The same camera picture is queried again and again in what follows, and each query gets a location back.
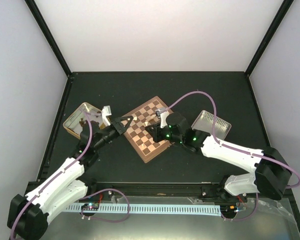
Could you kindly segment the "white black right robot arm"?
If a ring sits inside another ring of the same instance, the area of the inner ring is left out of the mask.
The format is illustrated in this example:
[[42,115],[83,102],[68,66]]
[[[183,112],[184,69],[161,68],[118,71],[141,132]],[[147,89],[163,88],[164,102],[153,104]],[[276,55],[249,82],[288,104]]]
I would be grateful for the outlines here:
[[217,195],[224,202],[243,194],[261,194],[272,200],[281,200],[292,176],[292,171],[277,149],[251,149],[221,140],[209,132],[192,129],[178,112],[168,113],[160,117],[159,122],[147,124],[145,130],[156,143],[169,141],[191,153],[245,170],[245,174],[223,179]]

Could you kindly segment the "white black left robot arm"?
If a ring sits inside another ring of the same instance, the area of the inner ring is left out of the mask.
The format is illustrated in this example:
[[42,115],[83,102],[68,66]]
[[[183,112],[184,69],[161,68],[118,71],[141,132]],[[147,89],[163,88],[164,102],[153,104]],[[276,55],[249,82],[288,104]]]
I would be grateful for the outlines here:
[[73,155],[35,189],[24,196],[17,194],[11,200],[7,219],[9,238],[39,240],[69,205],[93,199],[98,188],[83,175],[98,160],[98,151],[124,134],[133,120],[131,115],[118,117],[101,129],[85,114],[80,123],[80,141]]

